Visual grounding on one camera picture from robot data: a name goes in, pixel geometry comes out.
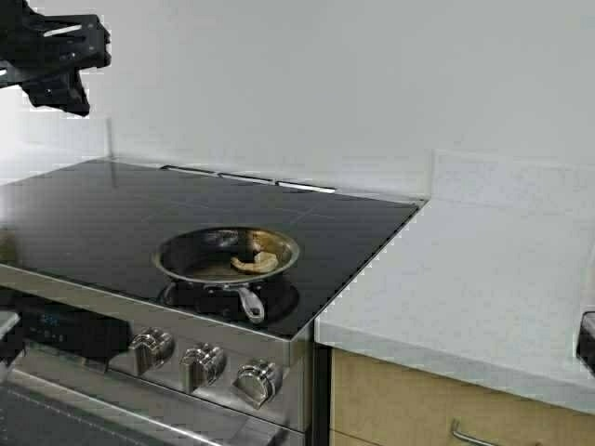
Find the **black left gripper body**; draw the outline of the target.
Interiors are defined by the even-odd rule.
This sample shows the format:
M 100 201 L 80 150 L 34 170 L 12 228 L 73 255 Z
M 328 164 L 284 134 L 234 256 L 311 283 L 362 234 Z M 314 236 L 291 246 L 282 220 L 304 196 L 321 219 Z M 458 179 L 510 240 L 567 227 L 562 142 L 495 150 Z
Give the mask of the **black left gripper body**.
M 80 71 L 111 64 L 111 36 L 95 14 L 48 16 L 25 1 L 1 3 L 1 86 L 36 108 L 87 116 Z

